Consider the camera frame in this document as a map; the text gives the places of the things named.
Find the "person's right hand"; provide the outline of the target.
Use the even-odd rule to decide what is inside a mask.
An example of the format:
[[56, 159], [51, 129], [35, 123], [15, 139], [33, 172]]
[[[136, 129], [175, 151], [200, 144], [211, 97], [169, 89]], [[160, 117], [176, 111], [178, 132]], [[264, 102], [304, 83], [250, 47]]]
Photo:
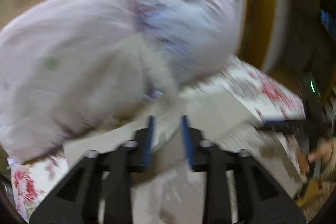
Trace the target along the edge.
[[323, 142], [317, 149], [311, 151], [308, 155], [304, 155], [300, 149], [295, 152], [299, 171], [302, 175], [307, 175], [310, 171], [309, 164], [313, 164], [316, 160], [321, 161], [324, 167], [325, 175], [329, 176], [335, 172], [335, 138]]

